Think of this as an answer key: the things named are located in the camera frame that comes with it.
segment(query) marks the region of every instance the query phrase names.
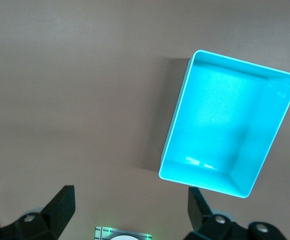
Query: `screw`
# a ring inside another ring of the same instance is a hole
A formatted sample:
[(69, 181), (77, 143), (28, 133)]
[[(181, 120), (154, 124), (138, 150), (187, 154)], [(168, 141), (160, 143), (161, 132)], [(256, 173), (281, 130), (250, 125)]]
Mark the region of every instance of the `screw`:
[(268, 232), (268, 228), (264, 225), (264, 224), (256, 224), (256, 228), (258, 231), (263, 232), (263, 233), (267, 233)]
[(223, 218), (222, 216), (216, 216), (215, 218), (216, 222), (218, 222), (219, 224), (224, 224), (226, 222), (225, 218)]
[(31, 221), (34, 220), (34, 219), (35, 219), (35, 215), (27, 215), (27, 216), (25, 217), (24, 221), (25, 221), (26, 223), (28, 223), (28, 222), (31, 222)]

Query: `gray surface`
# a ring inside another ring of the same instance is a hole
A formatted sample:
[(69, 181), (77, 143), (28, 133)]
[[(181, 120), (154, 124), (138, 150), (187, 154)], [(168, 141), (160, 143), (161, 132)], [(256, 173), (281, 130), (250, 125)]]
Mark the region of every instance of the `gray surface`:
[[(74, 184), (61, 240), (95, 226), (182, 239), (187, 186), (157, 171), (198, 49), (290, 72), (290, 1), (0, 1), (1, 224)], [(249, 198), (203, 192), (290, 239), (290, 108)]]

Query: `cyan plastic bin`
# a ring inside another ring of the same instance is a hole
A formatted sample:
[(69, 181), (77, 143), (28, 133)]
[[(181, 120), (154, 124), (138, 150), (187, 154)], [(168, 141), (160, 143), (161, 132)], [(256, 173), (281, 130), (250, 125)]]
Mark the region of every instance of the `cyan plastic bin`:
[(197, 51), (187, 67), (159, 176), (248, 197), (289, 104), (290, 73)]

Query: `metal bolt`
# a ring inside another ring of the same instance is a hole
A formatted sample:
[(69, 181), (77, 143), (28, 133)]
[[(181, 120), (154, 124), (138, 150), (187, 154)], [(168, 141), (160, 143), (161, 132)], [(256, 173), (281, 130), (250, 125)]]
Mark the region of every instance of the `metal bolt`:
[(256, 224), (256, 228), (258, 231), (263, 232), (263, 233), (267, 233), (268, 232), (268, 228), (264, 225), (264, 224)]
[(216, 216), (215, 218), (216, 222), (218, 222), (219, 224), (224, 224), (226, 222), (225, 218), (223, 218), (222, 216)]
[(34, 220), (34, 219), (35, 219), (35, 215), (27, 215), (27, 216), (25, 217), (24, 221), (25, 221), (26, 223), (28, 223), (28, 222), (31, 222), (31, 221)]

